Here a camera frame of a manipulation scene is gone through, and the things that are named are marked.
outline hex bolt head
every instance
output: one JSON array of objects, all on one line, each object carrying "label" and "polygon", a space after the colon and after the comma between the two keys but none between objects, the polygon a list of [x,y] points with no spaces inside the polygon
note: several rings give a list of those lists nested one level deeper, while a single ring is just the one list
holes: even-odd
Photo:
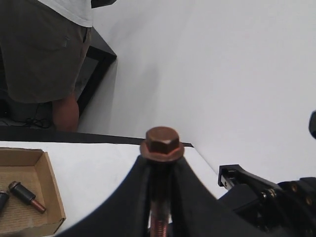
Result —
[{"label": "hex bolt head", "polygon": [[160,126],[147,131],[140,152],[144,158],[150,160],[171,162],[183,156],[184,146],[180,142],[179,134],[174,129]]}]

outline cardboard tray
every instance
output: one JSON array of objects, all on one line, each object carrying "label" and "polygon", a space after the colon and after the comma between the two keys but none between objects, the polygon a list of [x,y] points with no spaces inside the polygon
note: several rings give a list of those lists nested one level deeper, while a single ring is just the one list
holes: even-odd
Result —
[{"label": "cardboard tray", "polygon": [[53,235],[66,219],[48,154],[42,150],[0,148],[0,189],[21,182],[47,208],[40,214],[10,194],[0,214],[0,237]]}]

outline copper bolt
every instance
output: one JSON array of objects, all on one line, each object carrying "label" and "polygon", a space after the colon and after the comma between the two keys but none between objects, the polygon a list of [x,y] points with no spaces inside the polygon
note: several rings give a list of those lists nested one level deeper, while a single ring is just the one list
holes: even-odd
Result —
[{"label": "copper bolt", "polygon": [[184,154],[179,134],[170,127],[154,127],[147,131],[146,139],[140,146],[144,158],[158,161],[176,161]]},{"label": "copper bolt", "polygon": [[21,182],[13,181],[8,188],[13,195],[19,198],[26,205],[31,205],[41,214],[46,212],[46,208],[35,199],[36,195],[25,188]]},{"label": "copper bolt", "polygon": [[151,176],[150,237],[167,237],[170,213],[170,171],[172,162],[183,157],[184,146],[170,127],[154,127],[146,133],[141,155],[153,161]]}]

